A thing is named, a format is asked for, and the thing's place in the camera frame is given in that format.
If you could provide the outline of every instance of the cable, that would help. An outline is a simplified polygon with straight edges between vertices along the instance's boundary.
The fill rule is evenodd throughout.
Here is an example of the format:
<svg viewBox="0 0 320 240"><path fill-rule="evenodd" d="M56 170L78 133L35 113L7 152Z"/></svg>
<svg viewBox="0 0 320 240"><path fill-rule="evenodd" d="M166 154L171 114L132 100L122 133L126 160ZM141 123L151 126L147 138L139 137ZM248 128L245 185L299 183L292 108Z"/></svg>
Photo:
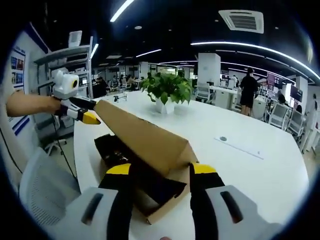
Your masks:
<svg viewBox="0 0 320 240"><path fill-rule="evenodd" d="M19 172L20 172L21 174L23 174L23 172L22 172L22 171L21 171L21 169L18 167L18 165L17 165L16 161L14 160L14 157L12 156L12 154L11 154L11 152L10 152L10 150L9 150L9 147L8 147L7 141L6 141L6 139L5 139L5 136L4 136L3 132L2 132L1 127L0 127L0 132L1 132L1 136L2 136L2 138L3 138L4 144L5 144L5 147L6 147L7 151L8 151L8 153L9 153L9 156L10 156L10 158L11 158L11 160L12 160L13 164L14 164L14 165L15 165L15 167L19 170Z"/></svg>
<svg viewBox="0 0 320 240"><path fill-rule="evenodd" d="M57 128L56 128L56 125L55 125L55 116L52 115L52 119L53 119L52 124L53 124L53 126L54 126L54 131L55 131L55 135L56 135L56 139L57 139L58 146L59 146L59 148L60 148L60 150L61 150L61 153L62 153L62 155L63 155L63 157L64 157L64 160L66 161L66 164L67 164L68 167L69 167L69 170L70 170L72 176L73 176L74 179L78 182L78 179L77 179L76 176L74 175L74 173L73 173L73 171L72 171L72 169L71 169L71 167L70 167L70 165L69 165L69 162L68 162L68 160L67 160L67 157L66 157L66 155L65 155L65 152L63 151L63 149L62 149L62 147L61 147L61 145L60 145L59 135L58 135L58 131L57 131Z"/></svg>

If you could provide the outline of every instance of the cardboard box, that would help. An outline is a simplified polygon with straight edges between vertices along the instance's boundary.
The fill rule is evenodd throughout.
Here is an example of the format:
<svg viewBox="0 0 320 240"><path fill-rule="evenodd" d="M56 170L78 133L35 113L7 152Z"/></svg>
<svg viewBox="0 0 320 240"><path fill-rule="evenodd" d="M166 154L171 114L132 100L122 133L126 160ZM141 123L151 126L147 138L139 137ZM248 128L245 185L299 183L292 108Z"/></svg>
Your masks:
<svg viewBox="0 0 320 240"><path fill-rule="evenodd" d="M137 186L134 203L150 224L155 223L190 192L189 164L196 163L197 157L188 140L104 100L99 101L94 110L144 163L162 177L184 184L180 194L173 195L161 204L153 202L143 189Z"/></svg>

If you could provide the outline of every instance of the poster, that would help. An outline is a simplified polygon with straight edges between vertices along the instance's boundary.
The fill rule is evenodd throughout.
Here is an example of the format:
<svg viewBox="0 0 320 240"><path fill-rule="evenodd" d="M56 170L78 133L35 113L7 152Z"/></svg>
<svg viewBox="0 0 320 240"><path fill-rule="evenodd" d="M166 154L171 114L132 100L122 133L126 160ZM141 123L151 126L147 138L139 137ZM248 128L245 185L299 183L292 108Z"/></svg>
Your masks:
<svg viewBox="0 0 320 240"><path fill-rule="evenodd" d="M25 92L25 61L26 52L19 48L14 47L10 54L11 58L11 83L16 91ZM21 130L21 126L29 121L28 117L9 117L8 118L12 129Z"/></svg>

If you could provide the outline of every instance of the floor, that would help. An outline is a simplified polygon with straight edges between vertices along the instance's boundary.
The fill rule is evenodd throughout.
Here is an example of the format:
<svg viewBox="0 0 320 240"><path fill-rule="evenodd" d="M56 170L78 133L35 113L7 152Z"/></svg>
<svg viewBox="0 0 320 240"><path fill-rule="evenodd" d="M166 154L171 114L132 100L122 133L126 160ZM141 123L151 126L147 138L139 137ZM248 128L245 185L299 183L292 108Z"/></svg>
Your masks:
<svg viewBox="0 0 320 240"><path fill-rule="evenodd" d="M68 163L71 167L71 170L74 175L77 174L76 172L76 166L75 166L75 155L74 155L74 138L70 137L66 139L67 144L61 145L62 150L66 156L66 159L68 160ZM70 172L69 167L66 163L66 160L63 155L61 155L61 151L58 149L54 149L50 155L61 167L66 169L68 172ZM317 170L319 169L320 162L316 162L316 156L313 151L307 151L305 154L303 154L304 164L306 167L306 171L309 177L309 180L312 181L314 175L317 173Z"/></svg>

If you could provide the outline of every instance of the ceiling light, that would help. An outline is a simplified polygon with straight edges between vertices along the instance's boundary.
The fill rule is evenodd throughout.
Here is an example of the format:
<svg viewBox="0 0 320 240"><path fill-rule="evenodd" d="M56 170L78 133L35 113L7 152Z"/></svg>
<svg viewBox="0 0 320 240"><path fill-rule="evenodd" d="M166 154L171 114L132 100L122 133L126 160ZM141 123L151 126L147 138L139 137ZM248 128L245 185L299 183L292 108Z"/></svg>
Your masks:
<svg viewBox="0 0 320 240"><path fill-rule="evenodd" d="M118 58L121 58L121 55L110 55L106 57L106 59L118 59Z"/></svg>
<svg viewBox="0 0 320 240"><path fill-rule="evenodd" d="M262 49L262 50L265 50L265 51L268 51L268 52L272 52L274 54L278 54L280 56L283 56L283 57L285 57L287 59L290 59L291 61L299 64L303 68L307 69L310 73L312 73L318 80L320 80L320 76L315 71L313 71L310 67L308 67L307 65L303 64L302 62L298 61L297 59L295 59L295 58L293 58L293 57L291 57L289 55L286 55L286 54L284 54L284 53L282 53L280 51L273 50L271 48L267 48L267 47L264 47L264 46L258 46L258 45L254 45L254 44L249 44L249 43L232 42L232 41L208 41L208 42L194 42L194 43L191 43L192 46L209 45L209 44L228 44L228 45L245 46L245 47Z"/></svg>
<svg viewBox="0 0 320 240"><path fill-rule="evenodd" d="M98 46L99 46L98 43L96 43L96 44L94 45L94 48L93 48L93 50L92 50L92 52L91 52L90 59L92 59L92 57L94 56L95 52L97 51Z"/></svg>
<svg viewBox="0 0 320 240"><path fill-rule="evenodd" d="M175 64L175 63L195 63L198 62L197 60L192 61L166 61L166 62L159 62L159 64Z"/></svg>
<svg viewBox="0 0 320 240"><path fill-rule="evenodd" d="M239 72L247 72L247 71L245 71L245 70L240 70L240 69L235 69L235 68L229 68L229 70L235 70L235 71L239 71ZM257 75L257 76L260 76L260 77L264 77L264 78L267 78L267 76L265 76L265 75L262 75L262 74L258 74L258 73L253 73L254 75Z"/></svg>
<svg viewBox="0 0 320 240"><path fill-rule="evenodd" d="M268 70L265 70L265 69L262 69L262 68L258 68L258 67L254 67L254 66L248 66L248 65L243 65L243 64L239 64L239 63L225 62L225 61L222 61L221 63L222 63L222 64L237 65L237 66L242 66L242 67L247 67L247 68L252 68L252 69L258 69L258 70L265 71L265 72L267 72L267 73L273 74L273 75L275 75L275 76L277 76L277 77L280 77L280 78L283 78L283 79L287 79L287 80L295 83L295 82L294 82L293 80L291 80L290 78L287 78L287 77L285 77L285 76L281 76L281 75L279 75L279 74L277 74L277 73L274 73L274 72L272 72L272 71L268 71Z"/></svg>
<svg viewBox="0 0 320 240"><path fill-rule="evenodd" d="M146 53L142 53L142 54L140 54L140 55L138 55L138 56L135 56L136 58L138 58L138 57L141 57L141 56L143 56L143 55L147 55L147 54L152 54L152 53L155 53L155 52L159 52L159 51L161 51L162 49L157 49L157 50L154 50L154 51L149 51L149 52L146 52Z"/></svg>
<svg viewBox="0 0 320 240"><path fill-rule="evenodd" d="M126 0L124 2L124 4L118 9L118 11L116 11L116 13L113 15L113 17L111 18L110 22L114 22L117 20L117 18L124 12L124 10L126 10L127 7L129 7L130 4L133 3L134 0Z"/></svg>

